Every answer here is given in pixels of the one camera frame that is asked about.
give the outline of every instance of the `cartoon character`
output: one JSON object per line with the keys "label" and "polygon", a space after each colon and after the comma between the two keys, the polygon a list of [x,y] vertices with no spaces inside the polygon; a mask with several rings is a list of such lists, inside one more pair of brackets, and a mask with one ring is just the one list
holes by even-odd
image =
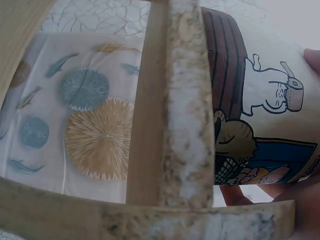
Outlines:
{"label": "cartoon character", "polygon": [[215,153],[243,164],[254,156],[257,149],[252,128],[240,119],[226,120],[218,110],[213,116],[215,124]]}
{"label": "cartoon character", "polygon": [[275,184],[279,182],[288,172],[288,164],[285,164],[263,176],[259,181],[259,184]]}
{"label": "cartoon character", "polygon": [[257,149],[252,128],[240,119],[226,119],[222,110],[213,115],[215,134],[215,182],[226,184],[241,171]]}
{"label": "cartoon character", "polygon": [[245,167],[237,177],[230,179],[227,184],[275,184],[279,182],[289,170],[288,164],[284,164],[273,171],[268,171],[263,167],[255,167],[253,169]]}
{"label": "cartoon character", "polygon": [[288,111],[298,112],[302,108],[304,86],[286,62],[275,68],[262,69],[260,57],[253,54],[253,61],[245,58],[245,77],[242,95],[242,113],[251,117],[253,108],[263,107],[272,114]]}

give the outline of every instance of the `speckled stone edge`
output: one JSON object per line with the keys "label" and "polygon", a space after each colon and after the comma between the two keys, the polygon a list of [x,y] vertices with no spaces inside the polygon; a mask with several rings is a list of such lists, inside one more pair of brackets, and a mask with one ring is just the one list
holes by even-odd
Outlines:
{"label": "speckled stone edge", "polygon": [[211,209],[143,207],[82,199],[0,178],[0,229],[33,240],[282,240],[293,200]]}
{"label": "speckled stone edge", "polygon": [[214,125],[208,51],[198,0],[170,0],[159,204],[211,208]]}

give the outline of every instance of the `wooden frame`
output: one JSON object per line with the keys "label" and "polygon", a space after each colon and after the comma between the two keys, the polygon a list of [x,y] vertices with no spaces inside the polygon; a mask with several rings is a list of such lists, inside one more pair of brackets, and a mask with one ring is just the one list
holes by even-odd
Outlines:
{"label": "wooden frame", "polygon": [[[54,2],[0,2],[1,105],[28,43]],[[235,234],[248,240],[288,238],[294,229],[294,201],[211,208],[214,134],[205,42],[197,0],[152,1],[131,134],[128,204],[50,193],[1,178],[0,229],[39,240],[218,240],[235,239]],[[184,81],[189,76],[196,81]],[[176,91],[195,93],[187,99],[194,106],[190,116]],[[196,124],[177,128],[186,116],[196,116]],[[185,134],[185,128],[204,133]],[[197,162],[192,161],[195,156],[201,156]],[[186,166],[195,170],[186,171]],[[177,194],[188,192],[190,181],[197,192]]]}

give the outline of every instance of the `fish print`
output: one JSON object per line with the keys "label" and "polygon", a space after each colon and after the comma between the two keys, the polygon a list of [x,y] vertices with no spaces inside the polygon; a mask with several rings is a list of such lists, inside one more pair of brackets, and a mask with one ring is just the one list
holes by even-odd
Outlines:
{"label": "fish print", "polygon": [[137,66],[133,66],[128,63],[123,63],[121,66],[126,70],[126,72],[130,75],[139,75],[139,68]]}
{"label": "fish print", "polygon": [[73,53],[68,56],[61,58],[60,60],[54,62],[49,66],[48,71],[46,72],[45,76],[49,79],[53,77],[57,72],[62,71],[62,66],[68,61],[70,58],[78,56],[79,53]]}
{"label": "fish print", "polygon": [[34,98],[37,92],[39,92],[42,88],[40,86],[36,86],[35,89],[22,100],[22,102],[18,105],[17,109],[23,109],[25,106],[31,104],[31,100]]}
{"label": "fish print", "polygon": [[105,45],[100,45],[96,46],[94,48],[95,51],[97,52],[104,52],[104,53],[113,53],[114,51],[121,51],[121,50],[134,50],[138,51],[141,53],[141,51],[135,47],[132,46],[125,46],[125,45],[120,45],[120,44],[105,44]]}
{"label": "fish print", "polygon": [[38,171],[40,171],[45,165],[41,166],[41,167],[38,167],[38,168],[30,168],[30,167],[27,167],[25,165],[23,165],[23,160],[14,160],[14,159],[11,159],[9,161],[9,164],[11,167],[13,167],[15,170],[17,170],[18,173],[22,172],[22,173],[25,173],[25,174],[34,174]]}

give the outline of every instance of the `cartoon illustration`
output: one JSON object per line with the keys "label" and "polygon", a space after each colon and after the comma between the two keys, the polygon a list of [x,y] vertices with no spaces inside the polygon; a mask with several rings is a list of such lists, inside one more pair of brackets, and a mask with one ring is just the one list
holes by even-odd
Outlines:
{"label": "cartoon illustration", "polygon": [[212,86],[215,184],[290,181],[305,167],[317,144],[276,138],[277,132],[265,137],[261,129],[256,132],[262,135],[255,135],[251,123],[261,120],[254,116],[256,110],[270,113],[270,118],[299,112],[304,100],[302,79],[285,61],[268,68],[258,54],[248,55],[232,16],[208,8],[202,9],[202,16]]}
{"label": "cartoon illustration", "polygon": [[257,149],[252,128],[240,119],[227,120],[221,110],[213,115],[215,152],[243,164],[254,156]]}
{"label": "cartoon illustration", "polygon": [[229,185],[275,184],[289,171],[288,164],[284,164],[273,171],[268,171],[263,167],[255,167],[253,169],[245,167],[236,178],[230,179],[227,183]]}
{"label": "cartoon illustration", "polygon": [[214,111],[215,184],[286,183],[306,164],[317,147],[313,142],[255,137],[241,119]]}
{"label": "cartoon illustration", "polygon": [[253,54],[253,61],[245,58],[245,77],[242,95],[242,113],[253,116],[253,108],[263,107],[271,114],[298,112],[302,108],[304,86],[286,62],[280,65],[284,71],[262,69],[260,57]]}
{"label": "cartoon illustration", "polygon": [[226,184],[240,172],[257,149],[252,128],[240,119],[226,119],[222,110],[213,115],[215,134],[215,184]]}

